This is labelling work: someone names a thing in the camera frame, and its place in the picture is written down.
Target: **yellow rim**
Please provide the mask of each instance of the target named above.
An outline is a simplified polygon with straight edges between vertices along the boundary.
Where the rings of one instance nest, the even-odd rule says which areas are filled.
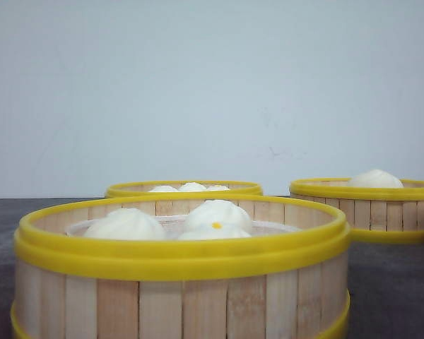
[[[316,339],[344,339],[347,334],[348,327],[348,311],[351,306],[351,297],[347,291],[346,307],[339,316],[339,318],[332,323],[325,331],[319,333]],[[19,326],[16,318],[16,308],[14,302],[11,305],[11,325],[13,326],[14,339],[32,339],[25,331]]]
[[[322,186],[310,182],[338,182],[350,178],[314,178],[299,179],[290,183],[289,191],[301,196],[316,196],[321,198],[342,198],[386,201],[417,201],[424,200],[424,187],[405,189],[366,189],[362,187]],[[402,179],[404,183],[424,184],[424,181]]]
[[[424,231],[370,231],[353,228],[351,239],[354,242],[375,242],[381,244],[421,244]]]
[[[311,201],[234,195],[233,200],[266,201],[322,210],[334,219],[292,234],[198,241],[118,241],[66,237],[38,229],[33,222],[54,213],[137,201],[209,198],[208,194],[113,198],[70,203],[30,213],[14,234],[16,256],[47,270],[116,280],[208,280],[281,272],[325,261],[345,251],[350,227],[337,208]]]
[[[319,333],[316,339],[344,339],[348,328],[348,311],[351,307],[351,296],[347,291],[346,307],[339,318],[325,331]]]
[[[219,191],[219,194],[251,194],[251,195],[262,195],[262,188],[256,182],[233,182],[233,181],[216,181],[216,180],[157,180],[152,182],[126,182],[123,184],[111,185],[107,192],[105,192],[105,198],[120,198],[125,196],[153,196],[154,194],[159,194],[157,192],[146,192],[146,191],[126,191],[123,188],[140,186],[140,185],[173,185],[173,184],[185,184],[187,182],[197,182],[199,184],[217,184],[217,185],[245,185],[246,187],[241,187],[238,189],[230,189],[229,191]],[[189,192],[190,194],[201,194],[203,192]],[[210,191],[208,194],[214,195],[218,191]],[[168,193],[170,195],[182,194],[182,192]]]

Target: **steamer basket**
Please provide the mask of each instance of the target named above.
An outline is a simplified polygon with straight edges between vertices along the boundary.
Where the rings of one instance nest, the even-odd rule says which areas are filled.
[[[113,198],[26,215],[14,239],[15,338],[344,339],[350,227],[336,208],[234,195],[253,220],[302,230],[160,242],[65,235],[121,207],[185,215],[208,198]]]
[[[346,186],[348,180],[295,180],[290,184],[290,196],[340,208],[352,226],[352,240],[424,242],[424,182],[402,179],[402,189],[368,189]]]
[[[155,182],[127,182],[124,184],[111,185],[107,192],[105,192],[105,198],[123,198],[126,196],[152,196],[154,194],[160,194],[158,192],[149,192],[155,186],[170,185],[176,189],[180,188],[187,182],[197,182],[205,186],[221,185],[229,188],[228,191],[209,191],[208,194],[214,195],[220,192],[220,194],[255,194],[258,196],[262,195],[261,185],[255,182],[229,182],[229,181],[213,181],[213,180],[172,180],[172,181],[155,181]],[[186,194],[186,193],[204,193],[204,192],[174,192],[170,194]]]

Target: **gray countertop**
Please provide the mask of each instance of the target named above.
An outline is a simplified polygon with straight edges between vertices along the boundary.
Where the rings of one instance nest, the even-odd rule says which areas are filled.
[[[13,232],[19,219],[33,210],[82,200],[87,199],[0,199],[0,338],[11,337]],[[424,245],[352,244],[348,288],[348,339],[424,339]]]

